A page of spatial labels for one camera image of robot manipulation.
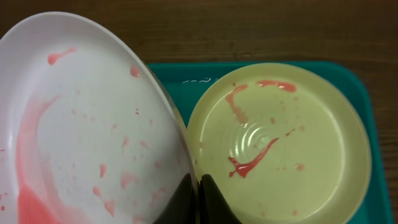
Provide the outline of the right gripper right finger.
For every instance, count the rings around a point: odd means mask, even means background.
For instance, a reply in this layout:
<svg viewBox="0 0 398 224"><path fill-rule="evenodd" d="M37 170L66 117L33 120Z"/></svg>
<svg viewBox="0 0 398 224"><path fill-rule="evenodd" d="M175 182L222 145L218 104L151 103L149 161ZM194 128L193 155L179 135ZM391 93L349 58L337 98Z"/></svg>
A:
<svg viewBox="0 0 398 224"><path fill-rule="evenodd" d="M201 224L242 224L210 174L202 176L198 198Z"/></svg>

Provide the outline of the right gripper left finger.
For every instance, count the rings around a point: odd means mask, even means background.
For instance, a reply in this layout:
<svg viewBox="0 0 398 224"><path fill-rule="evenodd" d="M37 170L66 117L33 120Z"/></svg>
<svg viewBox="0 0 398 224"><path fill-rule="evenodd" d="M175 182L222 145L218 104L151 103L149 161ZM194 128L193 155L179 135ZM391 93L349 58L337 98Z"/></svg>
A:
<svg viewBox="0 0 398 224"><path fill-rule="evenodd" d="M195 224L196 201L190 174L186 174L153 224Z"/></svg>

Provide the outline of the white plate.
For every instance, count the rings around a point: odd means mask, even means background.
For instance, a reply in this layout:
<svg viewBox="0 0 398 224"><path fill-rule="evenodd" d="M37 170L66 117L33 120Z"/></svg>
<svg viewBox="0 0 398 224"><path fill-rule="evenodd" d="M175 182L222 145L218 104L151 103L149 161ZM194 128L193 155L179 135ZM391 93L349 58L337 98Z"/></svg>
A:
<svg viewBox="0 0 398 224"><path fill-rule="evenodd" d="M43 12L1 38L1 222L153 223L186 174L180 113L112 32Z"/></svg>

